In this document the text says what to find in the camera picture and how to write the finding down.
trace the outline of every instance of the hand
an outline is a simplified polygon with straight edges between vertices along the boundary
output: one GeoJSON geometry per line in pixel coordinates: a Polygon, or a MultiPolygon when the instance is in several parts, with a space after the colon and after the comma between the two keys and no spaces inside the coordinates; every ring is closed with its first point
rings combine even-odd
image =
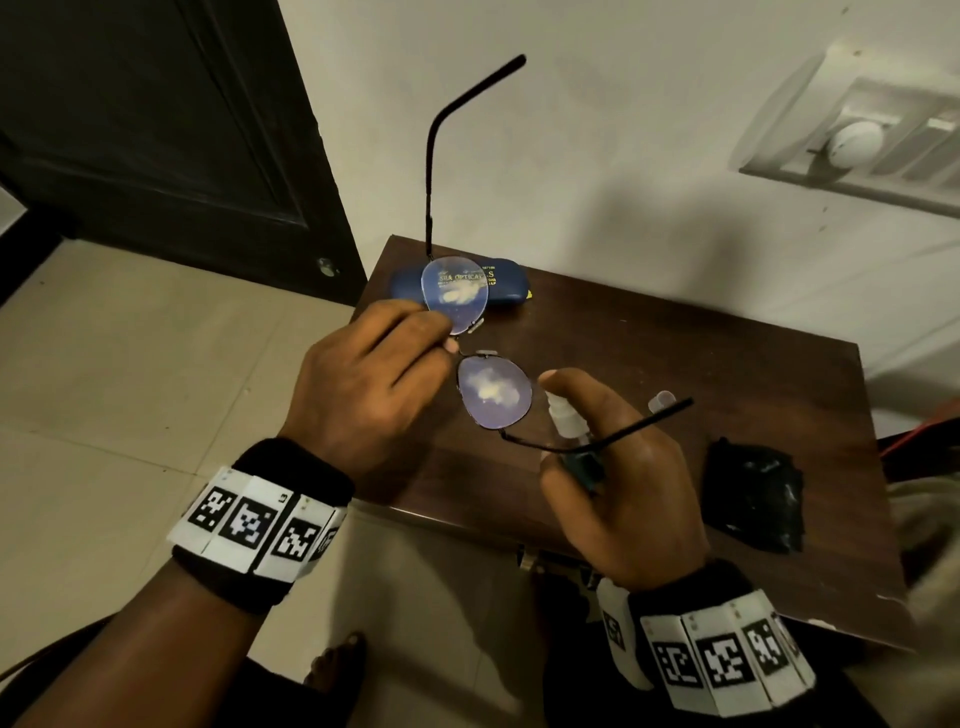
{"type": "MultiPolygon", "coordinates": [[[[642,419],[579,369],[545,372],[540,386],[570,400],[597,439],[642,419]]],[[[702,567],[707,534],[680,445],[646,427],[603,449],[601,457],[607,476],[593,498],[557,455],[540,464],[543,495],[570,543],[631,592],[656,589],[702,567]]]]}
{"type": "Polygon", "coordinates": [[[372,303],[310,347],[280,437],[354,480],[369,472],[453,371],[451,328],[418,303],[372,303]]]}

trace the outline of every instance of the door panel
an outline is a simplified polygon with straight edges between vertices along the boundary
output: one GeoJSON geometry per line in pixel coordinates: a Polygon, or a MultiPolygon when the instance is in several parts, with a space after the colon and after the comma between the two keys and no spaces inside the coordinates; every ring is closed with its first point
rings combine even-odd
{"type": "Polygon", "coordinates": [[[273,0],[5,0],[0,177],[69,235],[342,303],[366,282],[273,0]]]}

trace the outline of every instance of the finger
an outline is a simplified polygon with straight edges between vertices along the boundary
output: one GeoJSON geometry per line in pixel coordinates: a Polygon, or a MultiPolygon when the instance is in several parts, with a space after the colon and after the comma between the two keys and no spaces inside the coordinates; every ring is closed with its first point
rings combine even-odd
{"type": "Polygon", "coordinates": [[[403,426],[407,427],[437,396],[453,372],[453,357],[435,348],[424,354],[394,385],[393,396],[399,403],[403,426]]]}
{"type": "Polygon", "coordinates": [[[414,301],[392,299],[375,301],[345,331],[345,346],[353,357],[363,356],[379,343],[403,319],[423,311],[423,306],[414,301]]]}
{"type": "Polygon", "coordinates": [[[540,375],[540,386],[570,401],[595,437],[632,425],[641,415],[626,400],[582,369],[558,369],[540,375]]]}
{"type": "Polygon", "coordinates": [[[593,510],[590,496],[557,455],[547,454],[540,461],[540,489],[566,539],[581,553],[585,545],[602,537],[603,525],[593,510]]]}
{"type": "Polygon", "coordinates": [[[364,366],[391,386],[421,356],[442,344],[452,328],[450,320],[437,311],[411,314],[364,357],[364,366]]]}

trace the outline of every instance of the table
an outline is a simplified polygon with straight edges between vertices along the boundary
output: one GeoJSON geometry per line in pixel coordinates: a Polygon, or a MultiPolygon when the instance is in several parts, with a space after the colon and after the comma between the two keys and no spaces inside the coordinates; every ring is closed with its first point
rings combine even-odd
{"type": "MultiPolygon", "coordinates": [[[[394,270],[421,261],[421,242],[391,236],[354,317],[388,297],[394,270]]],[[[692,396],[695,406],[663,429],[683,446],[698,483],[708,444],[720,436],[791,453],[805,476],[803,553],[758,551],[709,529],[714,553],[735,562],[790,618],[912,644],[855,344],[533,268],[527,275],[533,298],[489,309],[483,326],[462,339],[466,351],[498,351],[531,378],[580,367],[641,411],[662,389],[692,396]]],[[[547,442],[546,397],[535,391],[530,414],[511,431],[547,442]]],[[[357,496],[473,536],[578,555],[540,494],[539,465],[536,450],[476,425],[451,380],[357,496]]]]}

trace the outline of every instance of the person's left hand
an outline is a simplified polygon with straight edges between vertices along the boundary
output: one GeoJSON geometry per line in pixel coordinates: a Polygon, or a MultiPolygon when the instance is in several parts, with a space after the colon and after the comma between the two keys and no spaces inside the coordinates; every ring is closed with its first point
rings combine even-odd
{"type": "Polygon", "coordinates": [[[451,328],[418,303],[372,303],[310,347],[279,436],[354,480],[368,473],[453,371],[451,328]]]}

